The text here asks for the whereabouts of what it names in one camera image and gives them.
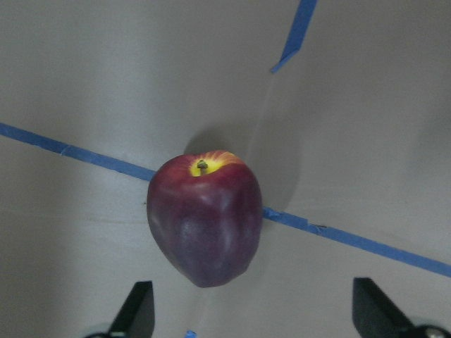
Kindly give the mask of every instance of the apple skin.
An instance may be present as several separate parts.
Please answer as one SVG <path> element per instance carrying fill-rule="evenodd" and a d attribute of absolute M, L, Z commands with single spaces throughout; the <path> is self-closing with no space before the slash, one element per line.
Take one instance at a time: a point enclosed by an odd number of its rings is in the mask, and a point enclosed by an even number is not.
<path fill-rule="evenodd" d="M 204 159 L 216 171 L 193 176 Z M 263 206 L 257 179 L 227 151 L 181 155 L 149 183 L 147 219 L 166 258 L 198 287 L 217 287 L 246 271 L 259 245 Z"/>

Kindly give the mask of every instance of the gray surface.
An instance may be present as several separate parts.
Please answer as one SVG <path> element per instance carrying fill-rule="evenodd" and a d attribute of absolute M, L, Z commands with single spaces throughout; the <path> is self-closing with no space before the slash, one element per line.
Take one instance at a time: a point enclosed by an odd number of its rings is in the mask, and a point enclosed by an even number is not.
<path fill-rule="evenodd" d="M 2 1 L 0 121 L 157 169 L 227 148 L 267 206 L 451 263 L 451 5 L 319 1 L 275 75 L 298 1 Z M 166 261 L 147 183 L 0 138 L 0 330 L 82 337 L 154 281 L 154 336 L 357 337 L 352 278 L 450 329 L 450 279 L 265 222 L 215 289 Z"/>

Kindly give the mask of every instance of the metal screw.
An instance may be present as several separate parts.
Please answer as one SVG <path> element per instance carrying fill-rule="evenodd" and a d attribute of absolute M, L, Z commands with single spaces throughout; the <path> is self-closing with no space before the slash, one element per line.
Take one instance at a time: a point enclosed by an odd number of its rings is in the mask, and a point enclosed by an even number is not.
<path fill-rule="evenodd" d="M 433 327 L 428 327 L 424 332 L 428 338 L 445 338 L 445 334 L 443 332 Z"/>

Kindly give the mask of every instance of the apple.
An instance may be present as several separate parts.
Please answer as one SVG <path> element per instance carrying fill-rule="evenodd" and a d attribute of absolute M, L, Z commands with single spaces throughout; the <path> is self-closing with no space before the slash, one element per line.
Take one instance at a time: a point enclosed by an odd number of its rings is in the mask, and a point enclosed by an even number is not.
<path fill-rule="evenodd" d="M 149 183 L 147 219 L 166 258 L 198 287 L 217 287 L 246 271 L 259 245 L 259 183 L 236 155 L 180 155 Z"/>

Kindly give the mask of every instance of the small blue tape piece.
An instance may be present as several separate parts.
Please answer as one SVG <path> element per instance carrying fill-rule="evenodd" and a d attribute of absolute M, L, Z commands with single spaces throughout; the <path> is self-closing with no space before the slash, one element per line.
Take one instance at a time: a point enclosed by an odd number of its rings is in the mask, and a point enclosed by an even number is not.
<path fill-rule="evenodd" d="M 76 158 L 80 161 L 99 165 L 110 170 L 115 170 L 120 173 L 139 178 L 141 180 L 150 181 L 155 173 L 153 170 L 139 167 L 138 165 L 93 153 L 86 149 L 71 146 L 69 144 L 65 144 L 48 137 L 43 137 L 26 130 L 12 127 L 10 125 L 5 125 L 3 123 L 0 123 L 0 135 L 15 139 L 17 141 L 32 144 L 42 149 L 53 151 L 54 153 L 61 154 L 62 156 Z M 435 261 L 433 259 L 416 255 L 415 253 L 408 251 L 399 250 L 392 246 L 375 242 L 370 239 L 360 237 L 356 234 L 351 234 L 346 231 L 335 229 L 333 227 L 314 225 L 309 223 L 306 218 L 292 215 L 290 213 L 275 211 L 269 207 L 264 207 L 263 216 L 268 220 L 272 220 L 274 222 L 284 224 L 295 229 L 310 232 L 312 234 L 332 239 L 333 241 L 353 246 L 355 248 L 359 248 L 373 254 L 375 253 L 386 258 L 391 258 L 399 262 L 413 265 L 418 268 L 431 271 L 432 273 L 438 273 L 439 275 L 451 277 L 451 265 L 442 263 L 440 261 Z M 188 331 L 187 334 L 188 333 L 194 334 L 194 336 L 191 335 L 187 337 L 196 337 L 196 334 L 194 332 Z"/>
<path fill-rule="evenodd" d="M 196 332 L 193 332 L 193 331 L 187 331 L 185 334 L 185 338 L 196 338 L 196 337 L 197 337 L 197 334 L 196 334 Z"/>
<path fill-rule="evenodd" d="M 110 170 L 115 170 L 129 176 L 140 178 L 141 180 L 150 181 L 154 175 L 153 170 L 149 170 L 138 165 L 134 165 L 125 161 L 121 161 L 109 156 L 93 153 L 92 151 L 71 146 L 69 144 L 44 137 L 33 132 L 28 132 L 10 125 L 0 123 L 0 135 L 25 142 L 39 148 L 53 151 L 62 156 L 75 158 L 77 160 L 101 166 Z"/>
<path fill-rule="evenodd" d="M 302 42 L 307 33 L 307 28 L 309 27 L 310 19 L 313 16 L 316 1 L 317 0 L 301 0 L 299 3 L 282 56 L 280 57 L 279 63 L 272 67 L 272 73 L 277 72 L 301 49 Z"/>

